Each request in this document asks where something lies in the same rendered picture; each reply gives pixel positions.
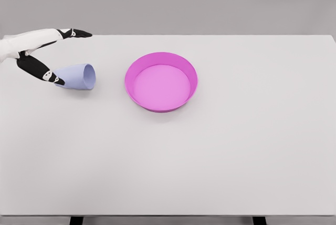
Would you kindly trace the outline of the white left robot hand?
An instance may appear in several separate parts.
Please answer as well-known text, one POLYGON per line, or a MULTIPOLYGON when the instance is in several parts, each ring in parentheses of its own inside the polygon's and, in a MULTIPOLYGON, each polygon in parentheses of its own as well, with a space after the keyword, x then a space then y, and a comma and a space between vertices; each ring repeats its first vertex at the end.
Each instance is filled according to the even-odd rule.
POLYGON ((5 35, 0 39, 0 64, 8 59, 13 59, 21 70, 33 77, 63 86, 65 81, 53 73, 44 63, 33 57, 31 53, 67 38, 89 37, 92 37, 90 32, 75 28, 46 28, 17 35, 5 35))

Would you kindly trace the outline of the pale lavender cup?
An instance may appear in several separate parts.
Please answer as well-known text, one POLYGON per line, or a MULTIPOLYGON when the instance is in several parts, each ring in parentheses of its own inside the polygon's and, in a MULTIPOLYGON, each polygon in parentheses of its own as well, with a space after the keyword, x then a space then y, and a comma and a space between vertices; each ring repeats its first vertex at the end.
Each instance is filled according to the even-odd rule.
POLYGON ((96 83, 96 73, 90 64, 71 65, 53 72, 65 82, 64 85, 56 84, 62 88, 92 90, 96 83))

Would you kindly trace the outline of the pink round plate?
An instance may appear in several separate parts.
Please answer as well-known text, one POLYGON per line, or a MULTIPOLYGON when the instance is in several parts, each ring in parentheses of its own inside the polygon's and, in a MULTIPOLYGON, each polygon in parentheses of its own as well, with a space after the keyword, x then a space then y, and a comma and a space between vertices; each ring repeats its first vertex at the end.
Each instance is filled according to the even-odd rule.
POLYGON ((155 52, 129 66, 124 85, 136 104, 152 112, 166 113, 182 107, 193 97, 198 74, 184 57, 155 52))

